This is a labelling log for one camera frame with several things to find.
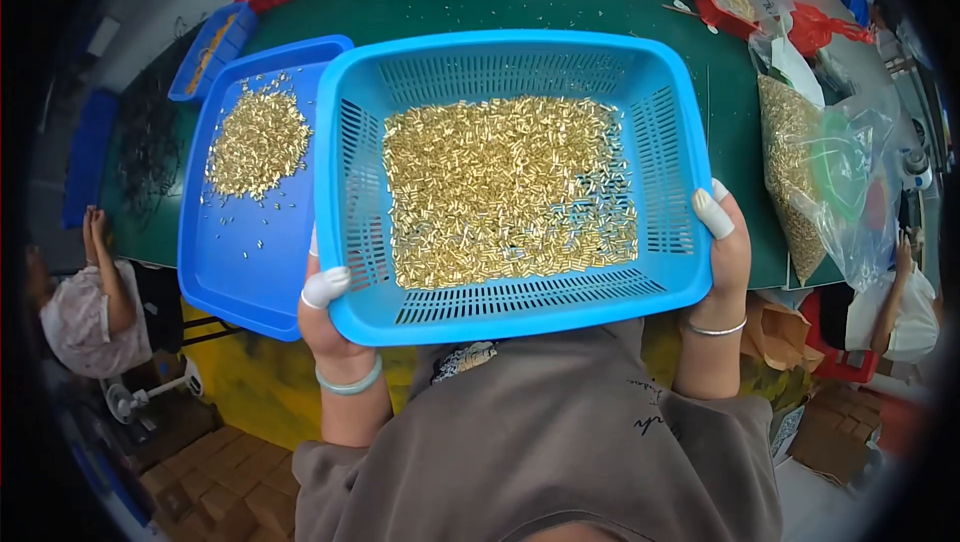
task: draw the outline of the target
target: blue plastic tray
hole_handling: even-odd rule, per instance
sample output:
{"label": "blue plastic tray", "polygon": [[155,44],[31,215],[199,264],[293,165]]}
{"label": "blue plastic tray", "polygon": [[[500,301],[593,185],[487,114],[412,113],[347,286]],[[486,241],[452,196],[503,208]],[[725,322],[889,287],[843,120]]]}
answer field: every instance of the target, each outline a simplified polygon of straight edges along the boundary
{"label": "blue plastic tray", "polygon": [[[204,167],[217,133],[214,128],[240,96],[240,80],[248,78],[247,84],[257,90],[285,71],[292,80],[283,89],[293,86],[297,107],[316,129],[315,104],[308,102],[316,102],[318,81],[328,62],[353,47],[343,36],[284,45],[230,63],[213,83],[199,113],[186,164],[176,247],[180,290],[194,307],[283,341],[300,337],[297,301],[304,287],[314,222],[311,192],[316,144],[311,140],[307,147],[306,171],[280,180],[279,188],[267,192],[262,209],[249,196],[231,197],[221,208],[216,196],[210,202],[205,194],[201,205],[201,193],[212,188],[205,182]],[[259,74],[264,75],[262,80],[257,80]],[[280,204],[279,211],[274,203]],[[263,241],[262,249],[258,240]]]}
{"label": "blue plastic tray", "polygon": [[[552,277],[438,290],[395,283],[383,168],[383,120],[410,107],[522,94],[591,97],[622,112],[636,207],[631,262]],[[711,287],[712,238],[690,207],[711,188],[693,83],[684,61],[650,40],[579,31],[499,30],[366,45],[319,82],[314,170],[324,268],[350,267],[333,324],[367,346],[557,332],[692,305]]]}
{"label": "blue plastic tray", "polygon": [[[206,63],[203,75],[197,83],[197,88],[192,93],[186,92],[186,87],[193,81],[193,76],[197,72],[207,49],[217,35],[227,19],[231,15],[236,15],[236,19],[230,24],[230,27],[223,33],[220,43],[213,48],[213,56]],[[190,45],[190,50],[183,57],[179,69],[176,70],[174,82],[170,84],[170,92],[167,97],[174,102],[196,102],[202,103],[210,93],[210,87],[214,80],[220,74],[224,67],[240,56],[240,51],[247,43],[247,39],[257,31],[257,14],[246,4],[246,2],[234,2],[229,6],[219,9],[210,18],[206,20],[203,27],[197,34],[197,39]]]}
{"label": "blue plastic tray", "polygon": [[70,142],[70,164],[60,213],[60,226],[64,229],[82,225],[87,206],[100,203],[100,180],[119,108],[116,96],[103,90],[91,93],[90,100],[83,105]]}

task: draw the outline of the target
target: yellow floor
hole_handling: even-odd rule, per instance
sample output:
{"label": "yellow floor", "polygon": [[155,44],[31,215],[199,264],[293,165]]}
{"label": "yellow floor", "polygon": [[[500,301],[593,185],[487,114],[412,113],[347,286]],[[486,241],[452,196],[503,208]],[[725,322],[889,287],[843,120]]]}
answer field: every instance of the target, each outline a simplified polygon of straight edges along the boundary
{"label": "yellow floor", "polygon": [[[183,305],[186,321],[208,316]],[[221,332],[219,324],[191,328],[186,339]],[[248,433],[293,450],[320,434],[320,392],[314,362],[303,342],[282,343],[250,332],[239,332],[183,349],[203,379],[204,397],[220,410],[223,420]],[[416,365],[413,348],[388,348],[381,352],[390,386],[393,410],[406,404]],[[680,356],[676,314],[649,317],[641,351],[651,377],[669,387]],[[741,356],[741,393],[759,394],[774,410],[797,404],[810,387],[802,369],[776,371],[760,359]]]}

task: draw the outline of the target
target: white fan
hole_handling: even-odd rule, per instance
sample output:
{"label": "white fan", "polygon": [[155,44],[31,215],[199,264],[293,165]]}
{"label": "white fan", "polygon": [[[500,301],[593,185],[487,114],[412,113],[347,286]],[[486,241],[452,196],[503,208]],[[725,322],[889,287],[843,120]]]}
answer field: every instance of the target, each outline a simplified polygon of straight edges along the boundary
{"label": "white fan", "polygon": [[103,395],[106,398],[106,405],[109,407],[110,413],[117,421],[126,425],[130,422],[130,416],[133,414],[135,408],[149,404],[150,398],[153,396],[162,394],[167,390],[172,390],[181,384],[186,384],[187,389],[190,390],[190,393],[194,396],[202,396],[204,394],[204,382],[200,379],[200,372],[197,371],[197,363],[188,357],[186,358],[186,368],[183,371],[182,377],[167,381],[152,390],[138,390],[132,394],[126,389],[123,383],[114,383],[103,392]]}

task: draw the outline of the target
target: wrist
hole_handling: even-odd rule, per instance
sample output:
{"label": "wrist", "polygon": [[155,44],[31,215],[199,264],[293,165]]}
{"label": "wrist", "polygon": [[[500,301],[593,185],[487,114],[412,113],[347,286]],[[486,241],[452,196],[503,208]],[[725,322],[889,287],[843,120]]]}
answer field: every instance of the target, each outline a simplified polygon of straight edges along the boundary
{"label": "wrist", "polygon": [[334,385],[350,385],[364,379],[374,369],[377,350],[364,348],[353,356],[317,356],[317,372]]}
{"label": "wrist", "polygon": [[702,330],[726,332],[743,323],[746,315],[746,293],[725,297],[707,296],[694,305],[689,321]]}

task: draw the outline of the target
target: green workbench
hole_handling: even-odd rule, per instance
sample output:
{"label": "green workbench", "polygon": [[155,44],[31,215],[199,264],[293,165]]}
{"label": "green workbench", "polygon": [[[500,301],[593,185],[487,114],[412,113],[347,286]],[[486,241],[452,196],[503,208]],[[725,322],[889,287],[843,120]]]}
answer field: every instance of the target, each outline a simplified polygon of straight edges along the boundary
{"label": "green workbench", "polygon": [[[798,287],[787,266],[786,242],[763,186],[757,80],[746,44],[714,35],[696,17],[663,8],[673,0],[294,0],[260,15],[244,54],[329,34],[357,46],[424,34],[477,29],[579,29],[663,42],[685,60],[700,102],[713,175],[738,200],[750,228],[750,287]],[[692,0],[683,0],[692,6]],[[175,134],[182,163],[171,194],[156,200],[149,219],[123,212],[112,178],[116,148],[107,156],[102,206],[111,215],[120,256],[177,264],[177,229],[186,155],[199,110],[177,107]],[[808,285],[841,281],[827,258]]]}

